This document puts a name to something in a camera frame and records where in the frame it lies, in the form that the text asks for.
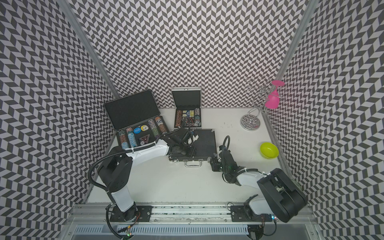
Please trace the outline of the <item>black textured poker case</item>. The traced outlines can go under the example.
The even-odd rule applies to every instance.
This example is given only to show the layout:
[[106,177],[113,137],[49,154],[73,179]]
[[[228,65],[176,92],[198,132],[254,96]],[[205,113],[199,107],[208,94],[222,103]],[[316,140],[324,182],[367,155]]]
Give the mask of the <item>black textured poker case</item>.
[[199,168],[203,162],[214,162],[218,159],[216,135],[213,129],[193,130],[192,149],[189,154],[174,153],[169,156],[170,162],[184,163],[186,168]]

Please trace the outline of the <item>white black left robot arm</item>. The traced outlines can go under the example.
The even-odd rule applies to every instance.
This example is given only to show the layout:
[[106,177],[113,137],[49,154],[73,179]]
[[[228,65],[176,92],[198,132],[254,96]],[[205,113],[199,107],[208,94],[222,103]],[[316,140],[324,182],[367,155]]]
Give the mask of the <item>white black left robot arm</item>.
[[154,158],[174,153],[192,157],[195,151],[193,137],[193,131],[178,128],[161,135],[150,144],[118,150],[93,163],[87,178],[92,185],[103,189],[112,204],[122,213],[127,213],[135,205],[128,187],[132,168]]

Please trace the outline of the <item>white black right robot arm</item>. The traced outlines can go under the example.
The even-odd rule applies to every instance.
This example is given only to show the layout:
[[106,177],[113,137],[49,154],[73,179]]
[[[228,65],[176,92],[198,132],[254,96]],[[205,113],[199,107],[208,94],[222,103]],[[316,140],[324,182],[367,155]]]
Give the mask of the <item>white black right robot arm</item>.
[[308,197],[283,170],[275,168],[266,174],[258,169],[240,167],[224,145],[219,146],[218,159],[213,166],[215,171],[222,173],[226,183],[260,191],[245,202],[250,215],[273,215],[287,223],[308,204]]

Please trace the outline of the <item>small silver poker case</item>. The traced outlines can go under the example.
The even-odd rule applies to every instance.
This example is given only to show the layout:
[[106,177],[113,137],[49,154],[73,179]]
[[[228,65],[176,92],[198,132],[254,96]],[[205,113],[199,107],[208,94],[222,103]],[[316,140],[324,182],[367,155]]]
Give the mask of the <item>small silver poker case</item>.
[[172,89],[176,106],[174,127],[202,127],[202,89],[201,87],[176,87]]

